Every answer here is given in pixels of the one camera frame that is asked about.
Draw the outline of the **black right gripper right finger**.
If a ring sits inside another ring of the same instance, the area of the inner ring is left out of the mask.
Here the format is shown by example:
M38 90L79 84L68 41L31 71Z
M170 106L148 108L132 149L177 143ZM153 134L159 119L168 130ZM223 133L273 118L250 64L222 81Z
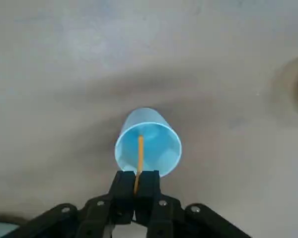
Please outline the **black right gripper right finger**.
M161 193L158 171L142 172L135 195L136 223L148 238L248 238L249 235L202 203L181 207Z

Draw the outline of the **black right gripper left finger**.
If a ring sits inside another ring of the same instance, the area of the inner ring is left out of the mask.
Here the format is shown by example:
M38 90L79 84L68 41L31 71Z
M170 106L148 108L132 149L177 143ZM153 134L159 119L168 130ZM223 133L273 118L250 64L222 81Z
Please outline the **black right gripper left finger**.
M110 238L116 225L130 224L134 202L133 172L118 171L109 192L82 209L63 203L5 235L7 238Z

